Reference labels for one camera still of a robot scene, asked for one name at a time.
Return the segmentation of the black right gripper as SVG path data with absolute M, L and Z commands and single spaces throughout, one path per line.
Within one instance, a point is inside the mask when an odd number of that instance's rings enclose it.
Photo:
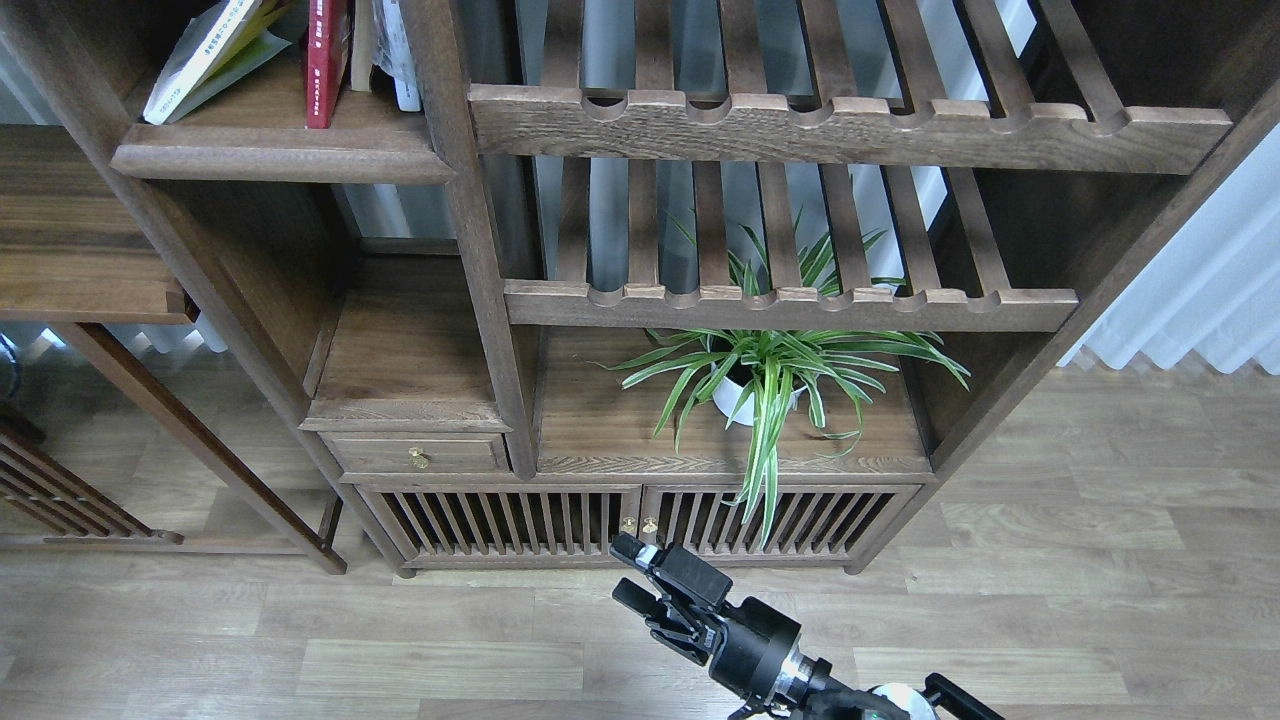
M 749 703 L 796 703 L 800 624 L 748 597 L 732 606 L 732 580 L 678 544 L 662 550 L 620 532 L 611 555 L 660 591 L 621 579 L 612 600 L 637 614 L 662 644 L 707 666 L 710 678 Z

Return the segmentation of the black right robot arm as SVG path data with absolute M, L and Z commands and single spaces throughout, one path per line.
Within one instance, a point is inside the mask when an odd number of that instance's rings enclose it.
M 611 553 L 643 571 L 654 597 L 630 579 L 612 596 L 639 614 L 652 637 L 699 666 L 742 700 L 733 719 L 767 714 L 782 719 L 934 719 L 937 708 L 957 719 L 1000 715 L 940 673 L 923 691 L 886 683 L 858 691 L 836 680 L 831 665 L 799 648 L 801 626 L 755 597 L 727 603 L 732 582 L 685 547 L 662 548 L 618 533 Z

